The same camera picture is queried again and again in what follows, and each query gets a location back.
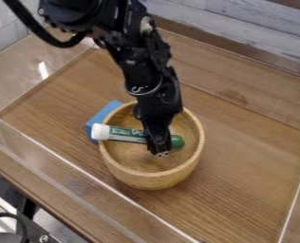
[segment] wooden table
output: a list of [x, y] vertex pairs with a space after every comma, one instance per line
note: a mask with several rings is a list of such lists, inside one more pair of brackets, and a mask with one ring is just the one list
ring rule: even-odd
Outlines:
[[[161, 34], [173, 47], [185, 108], [205, 129], [187, 181], [145, 192], [109, 174], [85, 121], [108, 101], [132, 98], [111, 57], [93, 49], [0, 112], [0, 175], [88, 242], [278, 242], [300, 183], [300, 129], [290, 126], [300, 127], [291, 103], [300, 77]], [[292, 228], [284, 242], [298, 234]]]

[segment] black cable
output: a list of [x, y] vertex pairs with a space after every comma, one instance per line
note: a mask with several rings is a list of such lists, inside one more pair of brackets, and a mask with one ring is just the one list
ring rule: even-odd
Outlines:
[[30, 12], [25, 9], [22, 4], [17, 0], [2, 0], [13, 14], [24, 24], [24, 26], [30, 30], [30, 32], [50, 46], [57, 48], [69, 48], [76, 46], [84, 37], [87, 36], [85, 32], [77, 33], [71, 39], [65, 42], [59, 41], [42, 28], [42, 26], [36, 21]]
[[21, 230], [22, 230], [22, 235], [21, 235], [21, 241], [20, 241], [20, 243], [25, 243], [25, 241], [26, 241], [26, 226], [24, 224], [22, 219], [18, 216], [12, 215], [9, 213], [0, 213], [0, 217], [10, 217], [10, 218], [13, 218], [18, 222], [18, 224], [21, 226]]

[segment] white tube cap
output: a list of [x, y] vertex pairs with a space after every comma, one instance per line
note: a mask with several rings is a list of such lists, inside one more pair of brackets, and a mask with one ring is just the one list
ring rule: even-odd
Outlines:
[[91, 138], [93, 140], [108, 140], [109, 139], [109, 126], [95, 123], [91, 128]]

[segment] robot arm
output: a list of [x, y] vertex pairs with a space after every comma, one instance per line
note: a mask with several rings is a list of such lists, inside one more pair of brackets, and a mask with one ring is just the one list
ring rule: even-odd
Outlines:
[[[20, 18], [9, 3], [14, 1], [4, 1]], [[183, 104], [176, 74], [167, 65], [169, 46], [145, 7], [137, 0], [40, 0], [37, 13], [52, 27], [77, 33], [77, 40], [79, 34], [87, 34], [107, 49], [121, 68], [125, 90], [137, 99], [135, 117], [144, 128], [147, 148], [165, 156], [168, 125]]]

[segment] screw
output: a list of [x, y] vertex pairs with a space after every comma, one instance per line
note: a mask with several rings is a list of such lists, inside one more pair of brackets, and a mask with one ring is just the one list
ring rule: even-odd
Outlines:
[[42, 8], [40, 8], [40, 9], [37, 10], [37, 14], [38, 14], [38, 15], [42, 15], [42, 14], [44, 14], [44, 10], [42, 10]]
[[42, 235], [40, 238], [38, 238], [38, 242], [40, 243], [46, 243], [48, 241], [48, 236], [46, 235]]

